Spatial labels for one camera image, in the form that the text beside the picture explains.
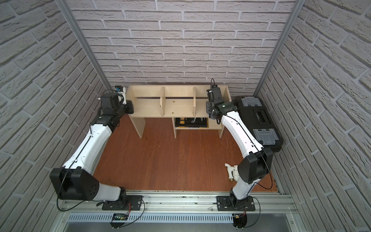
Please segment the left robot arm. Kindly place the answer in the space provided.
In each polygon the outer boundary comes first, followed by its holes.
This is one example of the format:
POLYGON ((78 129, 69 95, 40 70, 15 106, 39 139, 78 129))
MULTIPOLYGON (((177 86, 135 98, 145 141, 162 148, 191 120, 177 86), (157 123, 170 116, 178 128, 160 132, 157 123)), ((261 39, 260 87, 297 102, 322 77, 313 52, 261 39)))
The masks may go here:
POLYGON ((134 107, 132 101, 126 99, 122 87, 103 94, 100 103, 83 142, 61 168, 54 168, 50 173, 58 199, 117 201, 124 193, 122 187, 100 183, 93 173, 120 119, 125 114, 133 114, 134 107))

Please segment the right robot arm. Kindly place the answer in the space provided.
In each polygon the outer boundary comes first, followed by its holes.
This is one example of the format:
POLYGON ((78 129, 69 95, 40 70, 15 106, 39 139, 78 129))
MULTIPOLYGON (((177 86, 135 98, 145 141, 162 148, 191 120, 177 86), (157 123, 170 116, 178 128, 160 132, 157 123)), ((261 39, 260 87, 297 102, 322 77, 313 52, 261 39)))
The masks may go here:
POLYGON ((254 186, 266 175, 271 174, 273 151, 264 148, 244 125, 236 106, 230 101, 224 101, 220 88, 214 84, 207 91, 206 113, 210 119, 223 124, 236 141, 243 160, 237 166, 239 175, 236 185, 230 192, 230 201, 237 204, 244 202, 254 186))

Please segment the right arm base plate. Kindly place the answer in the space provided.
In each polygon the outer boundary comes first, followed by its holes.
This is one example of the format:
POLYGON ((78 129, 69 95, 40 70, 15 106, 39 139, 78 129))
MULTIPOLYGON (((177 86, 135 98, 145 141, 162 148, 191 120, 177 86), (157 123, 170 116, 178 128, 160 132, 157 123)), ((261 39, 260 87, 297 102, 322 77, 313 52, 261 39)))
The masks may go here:
POLYGON ((218 211, 252 212, 256 210, 252 196, 248 196, 242 200, 238 200, 232 195, 216 196, 216 206, 218 211))

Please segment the light wooden bookshelf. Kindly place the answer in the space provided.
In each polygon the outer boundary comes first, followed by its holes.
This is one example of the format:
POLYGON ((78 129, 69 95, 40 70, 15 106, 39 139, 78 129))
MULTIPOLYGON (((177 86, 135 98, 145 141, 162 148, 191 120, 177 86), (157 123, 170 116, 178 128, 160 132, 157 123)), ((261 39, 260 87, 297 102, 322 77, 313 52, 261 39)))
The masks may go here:
POLYGON ((126 99, 132 101, 134 113, 129 115, 140 138, 146 118, 170 118, 174 136, 176 118, 208 118, 206 102, 209 85, 131 85, 126 99))

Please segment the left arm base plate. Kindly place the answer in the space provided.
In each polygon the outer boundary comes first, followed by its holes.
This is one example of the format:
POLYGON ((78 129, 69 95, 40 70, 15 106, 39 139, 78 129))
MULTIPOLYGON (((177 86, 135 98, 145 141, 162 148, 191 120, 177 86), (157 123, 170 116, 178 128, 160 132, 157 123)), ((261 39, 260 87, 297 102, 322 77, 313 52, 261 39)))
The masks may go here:
POLYGON ((117 201, 107 201, 102 205, 102 210, 109 211, 140 211, 143 196, 142 195, 127 195, 123 199, 117 201))

